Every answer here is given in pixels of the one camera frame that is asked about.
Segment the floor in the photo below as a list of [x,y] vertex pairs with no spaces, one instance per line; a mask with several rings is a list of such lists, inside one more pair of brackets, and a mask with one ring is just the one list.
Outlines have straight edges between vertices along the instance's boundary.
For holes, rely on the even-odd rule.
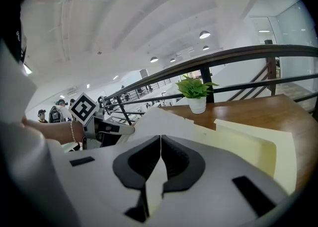
[[[290,82],[290,83],[276,85],[276,93],[275,94],[276,95],[284,94],[284,95],[288,96],[289,98],[294,99],[294,98],[305,96],[305,95],[311,94],[311,93],[312,92],[310,92],[309,90],[306,90],[303,87],[298,86],[298,85]],[[315,107],[316,99],[317,99],[317,97],[311,98],[311,99],[308,99],[305,101],[298,102],[298,104],[300,106],[302,106],[305,110],[309,111]]]

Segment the white sleeve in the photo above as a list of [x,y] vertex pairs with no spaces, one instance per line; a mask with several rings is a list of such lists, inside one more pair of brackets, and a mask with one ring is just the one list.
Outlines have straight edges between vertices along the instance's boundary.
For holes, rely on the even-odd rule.
[[72,115],[66,107],[61,108],[61,113],[64,118],[72,119]]

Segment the white pot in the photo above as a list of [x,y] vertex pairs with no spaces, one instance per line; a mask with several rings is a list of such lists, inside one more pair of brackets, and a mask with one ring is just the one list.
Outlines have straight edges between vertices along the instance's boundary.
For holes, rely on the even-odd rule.
[[207,97],[201,97],[200,99],[187,98],[191,111],[194,114],[201,114],[205,112],[207,105]]

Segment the green plant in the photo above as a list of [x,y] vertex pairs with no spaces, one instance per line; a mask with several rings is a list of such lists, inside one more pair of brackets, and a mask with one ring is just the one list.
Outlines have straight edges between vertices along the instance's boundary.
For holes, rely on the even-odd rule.
[[186,98],[196,98],[200,99],[201,97],[207,96],[212,91],[208,90],[209,86],[218,86],[213,82],[207,82],[202,84],[200,79],[193,79],[185,76],[185,80],[176,83],[179,87],[179,91]]

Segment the white ceiling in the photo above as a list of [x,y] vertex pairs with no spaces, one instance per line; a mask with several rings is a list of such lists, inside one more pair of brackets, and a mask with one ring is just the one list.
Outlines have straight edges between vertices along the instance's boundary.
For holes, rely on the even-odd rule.
[[[190,57],[202,55],[204,45],[218,50],[256,1],[26,0],[21,11],[26,62],[38,86],[28,108],[75,85],[165,67],[187,48],[194,48]],[[200,40],[202,30],[211,36]],[[150,63],[152,56],[160,62]]]

